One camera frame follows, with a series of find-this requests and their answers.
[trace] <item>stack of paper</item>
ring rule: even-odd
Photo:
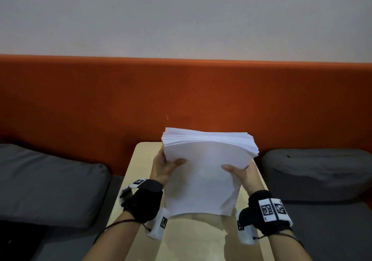
[[[168,161],[187,162],[178,167],[165,187],[165,207],[171,215],[211,213],[231,216],[240,181],[221,168],[231,164],[244,169],[258,155],[246,132],[200,132],[165,128],[162,136]]]

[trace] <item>left hand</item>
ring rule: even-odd
[[[150,179],[156,180],[165,186],[169,182],[173,171],[186,162],[186,159],[180,158],[173,162],[167,162],[164,155],[164,146],[161,147],[152,162]]]

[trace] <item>wooden table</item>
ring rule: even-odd
[[[150,176],[152,160],[161,147],[160,142],[139,143],[133,153],[122,187],[139,178]],[[241,188],[236,209],[248,205],[248,194]],[[129,251],[126,261],[273,261],[267,238],[260,244],[245,245],[239,241],[233,216],[212,214],[184,214],[171,217],[162,241],[145,236],[141,227]],[[110,225],[122,213],[118,199],[108,222]]]

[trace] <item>orange wall panel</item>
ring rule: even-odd
[[[372,152],[372,64],[0,55],[0,139],[106,164],[165,127]]]

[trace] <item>right hand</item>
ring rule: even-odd
[[[221,167],[240,179],[243,188],[247,191],[249,196],[256,191],[265,189],[255,164],[251,164],[243,170],[227,164],[222,165]]]

